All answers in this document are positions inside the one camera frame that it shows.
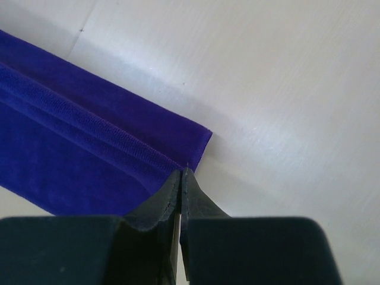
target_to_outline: white surface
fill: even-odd
[[[380,1],[0,0],[0,29],[210,128],[221,208],[311,217],[380,283]]]

